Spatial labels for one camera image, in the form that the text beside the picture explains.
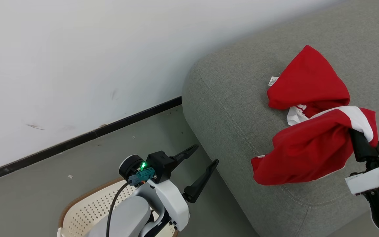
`red fabric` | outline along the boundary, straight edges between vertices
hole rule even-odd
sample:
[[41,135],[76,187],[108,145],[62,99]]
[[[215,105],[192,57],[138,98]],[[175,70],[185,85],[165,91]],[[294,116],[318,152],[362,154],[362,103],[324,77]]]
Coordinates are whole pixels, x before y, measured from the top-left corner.
[[346,86],[330,63],[309,45],[289,63],[267,96],[270,108],[306,105],[304,114],[308,118],[350,101]]
[[[349,92],[327,60],[306,46],[267,92],[269,106],[287,109],[307,105],[307,117],[349,103]],[[373,130],[370,144],[378,135],[375,112],[360,108]],[[273,138],[274,150],[251,160],[254,179],[262,185],[300,183],[319,179],[344,167],[353,148],[350,118],[335,109],[280,131]]]

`laundry basket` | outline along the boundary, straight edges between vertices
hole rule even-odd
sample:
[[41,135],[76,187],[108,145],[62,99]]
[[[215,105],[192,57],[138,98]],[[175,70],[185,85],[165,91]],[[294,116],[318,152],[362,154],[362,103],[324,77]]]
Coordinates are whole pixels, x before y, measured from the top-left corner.
[[[57,237],[81,237],[91,230],[102,218],[108,215],[111,202],[118,190],[125,184],[122,178],[113,180],[107,184],[99,186],[94,190],[76,198],[62,211],[58,223]],[[115,207],[129,197],[135,188],[126,187],[118,199]],[[173,225],[165,226],[157,237],[176,237]]]

